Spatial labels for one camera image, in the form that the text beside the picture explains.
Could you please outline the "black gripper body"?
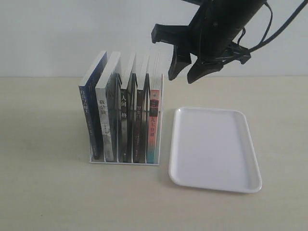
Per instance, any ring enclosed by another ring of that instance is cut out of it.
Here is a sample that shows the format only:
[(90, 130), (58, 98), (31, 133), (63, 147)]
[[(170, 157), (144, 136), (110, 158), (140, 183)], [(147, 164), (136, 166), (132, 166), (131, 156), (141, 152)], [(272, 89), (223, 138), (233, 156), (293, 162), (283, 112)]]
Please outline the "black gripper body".
[(245, 26), (266, 4), (264, 0), (192, 0), (199, 8), (190, 23), (176, 26), (172, 63), (191, 64), (194, 54), (203, 64), (229, 59), (245, 64), (251, 58), (248, 48), (234, 42), (245, 34)]

